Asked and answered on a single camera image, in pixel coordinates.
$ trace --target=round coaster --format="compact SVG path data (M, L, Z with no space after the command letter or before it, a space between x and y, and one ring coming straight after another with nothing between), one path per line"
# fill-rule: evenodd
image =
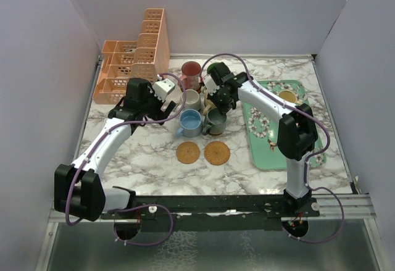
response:
M204 149L204 157L212 165L222 165L228 162L230 150L228 146L221 141L213 141Z
M185 141L176 150L177 159L184 164L192 164L199 159L200 149L196 143Z

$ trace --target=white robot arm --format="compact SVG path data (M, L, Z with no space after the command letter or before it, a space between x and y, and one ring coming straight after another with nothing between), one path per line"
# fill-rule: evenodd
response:
M113 187L103 189L100 177L108 163L140 124L122 125L112 132L109 130L126 121L142 121L149 117L163 120L175 107L172 101L165 111L161 110L166 97L174 90L175 84L168 78L155 82L152 86L147 80L131 78L127 84L124 98L109 112L109 118L96 139L86 151L71 165L61 164L55 171L54 207L65 212L67 196L77 168L84 162L78 176L80 186L73 188L70 213L87 220L96 220L102 212L126 208L132 191Z
M207 73L204 84L209 92L208 98L221 112L226 113L234 109L236 102L240 100L254 106L279 124L277 145L286 157L287 164L285 195L289 196L292 203L290 206L300 207L304 199L311 196L307 186L308 169L304 171L304 164L305 158L314 149L318 133L313 122L285 108L284 104L300 108L312 116L311 108L307 104L297 106L285 101L256 84L258 90L248 80L246 73L233 75L223 62L211 65ZM284 104L270 98L283 101Z

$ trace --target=floral tray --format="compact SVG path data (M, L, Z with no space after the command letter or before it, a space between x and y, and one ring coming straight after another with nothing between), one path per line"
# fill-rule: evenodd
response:
M296 104L309 104L306 91L302 83L297 80L269 80L258 81L258 83L276 95L282 90L290 90L296 95ZM265 114L248 103L244 103L244 117L254 165L262 170L286 169L285 156L278 150L276 144L278 124L272 122ZM318 137L314 151L321 148L322 142ZM325 153L310 159L311 167L318 167L325 162Z

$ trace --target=white wall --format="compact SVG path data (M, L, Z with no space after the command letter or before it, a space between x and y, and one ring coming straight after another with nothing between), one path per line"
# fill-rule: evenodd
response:
M318 53L346 0L76 0L102 44L135 40L166 8L172 53Z
M69 0L0 0L0 270L33 270L98 47Z
M395 266L395 0L348 0L317 56L348 164Z

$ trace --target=white marble surface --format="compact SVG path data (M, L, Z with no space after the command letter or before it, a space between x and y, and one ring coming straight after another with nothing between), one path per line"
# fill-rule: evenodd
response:
M205 60L194 59L203 64ZM233 59L224 61L235 72L244 71L243 66ZM172 59L170 72L181 73L184 59ZM349 181L339 152L330 118L326 112L323 97L315 76L312 63L308 59L246 59L251 75L256 80L295 79L304 85L313 113L323 121L331 134L331 145L326 152L326 163L310 172L312 187L326 186L337 193L351 193ZM178 102L180 90L173 92L173 100ZM81 151L100 132L107 113L113 106L92 103ZM114 185L135 190L138 194L277 194L282 193L286 184L286 171L262 171L252 163L243 109L238 102L236 110L228 113L226 131L217 137L200 135L196 138L175 138L179 127L174 119L164 126L146 125L139 127L123 144L102 178L103 187ZM325 144L325 136L320 132ZM192 140L201 149L200 158L193 164L178 162L175 151L183 141ZM225 142L230 150L230 160L221 166L209 164L203 155L207 143L215 140Z

